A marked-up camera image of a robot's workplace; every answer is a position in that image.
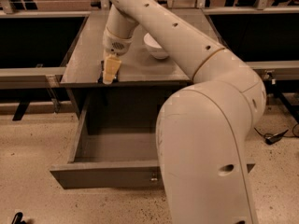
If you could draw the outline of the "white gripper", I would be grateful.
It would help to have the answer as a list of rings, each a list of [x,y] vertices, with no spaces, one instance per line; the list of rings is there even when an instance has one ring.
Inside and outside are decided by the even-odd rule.
[[[119,38],[113,35],[107,28],[103,34],[104,51],[110,54],[122,56],[132,44],[131,38]],[[103,64],[103,83],[110,84],[121,66],[121,59],[117,56],[110,55],[104,59]]]

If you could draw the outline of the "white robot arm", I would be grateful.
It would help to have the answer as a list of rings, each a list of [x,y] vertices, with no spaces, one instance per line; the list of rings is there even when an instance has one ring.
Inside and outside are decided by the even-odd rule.
[[[155,0],[110,0],[104,74],[142,25],[192,81],[163,104],[156,147],[173,224],[258,224],[244,143],[263,115],[260,77],[230,50]]]

